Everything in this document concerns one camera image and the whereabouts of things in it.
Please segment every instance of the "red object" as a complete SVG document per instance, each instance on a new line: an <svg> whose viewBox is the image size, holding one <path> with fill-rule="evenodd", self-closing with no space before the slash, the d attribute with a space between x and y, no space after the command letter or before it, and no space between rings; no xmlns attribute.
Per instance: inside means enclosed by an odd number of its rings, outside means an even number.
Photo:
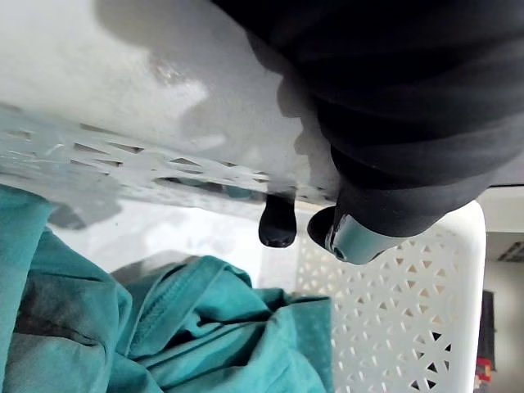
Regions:
<svg viewBox="0 0 524 393"><path fill-rule="evenodd" d="M491 361L484 358L477 358L477 372L478 379L483 382L491 382Z"/></svg>

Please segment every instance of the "black sleeve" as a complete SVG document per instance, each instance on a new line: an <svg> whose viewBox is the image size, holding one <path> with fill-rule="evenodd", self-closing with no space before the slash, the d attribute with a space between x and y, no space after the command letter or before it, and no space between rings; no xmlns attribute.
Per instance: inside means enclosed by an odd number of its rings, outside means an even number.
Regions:
<svg viewBox="0 0 524 393"><path fill-rule="evenodd" d="M522 0L215 0L305 78L337 210L420 233L524 146Z"/></svg>

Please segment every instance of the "teal fabric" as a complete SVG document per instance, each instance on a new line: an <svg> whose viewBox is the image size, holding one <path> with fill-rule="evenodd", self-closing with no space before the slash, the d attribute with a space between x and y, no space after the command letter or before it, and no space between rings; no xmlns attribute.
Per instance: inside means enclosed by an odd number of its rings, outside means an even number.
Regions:
<svg viewBox="0 0 524 393"><path fill-rule="evenodd" d="M51 209L0 187L4 392L332 391L329 299L210 256L124 287L45 229Z"/></svg>

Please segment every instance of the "white plastic basket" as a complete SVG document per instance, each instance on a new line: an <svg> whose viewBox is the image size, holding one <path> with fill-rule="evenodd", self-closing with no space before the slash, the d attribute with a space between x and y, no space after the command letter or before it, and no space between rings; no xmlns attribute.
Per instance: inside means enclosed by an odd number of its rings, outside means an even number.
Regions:
<svg viewBox="0 0 524 393"><path fill-rule="evenodd" d="M476 202L361 267L336 260L303 231L293 246L268 249L251 219L121 204L107 221L55 230L105 270L124 267L132 278L137 269L212 254L248 271L260 287L331 296L337 393L473 391L485 254ZM251 212L259 214L260 207ZM301 210L299 220L311 214ZM129 267L140 259L139 267Z"/></svg>
<svg viewBox="0 0 524 393"><path fill-rule="evenodd" d="M472 391L485 249L477 204L363 267L341 264L304 232L289 249L264 249L260 201L162 179L332 201L329 147L285 64L262 66L267 48L256 43L254 53L253 39L207 0L20 0L8 9L0 183L70 204L91 223L56 228L68 244L108 271L161 251L205 253L261 286L332 296L337 392ZM310 216L299 215L301 228Z"/></svg>

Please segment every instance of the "teal clothing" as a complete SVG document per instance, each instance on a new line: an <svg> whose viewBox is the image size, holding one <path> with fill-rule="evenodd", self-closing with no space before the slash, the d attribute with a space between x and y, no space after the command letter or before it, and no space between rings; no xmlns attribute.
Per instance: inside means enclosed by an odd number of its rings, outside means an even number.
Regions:
<svg viewBox="0 0 524 393"><path fill-rule="evenodd" d="M51 209L0 187L4 392L332 391L329 299L210 256L124 287L45 229Z"/></svg>

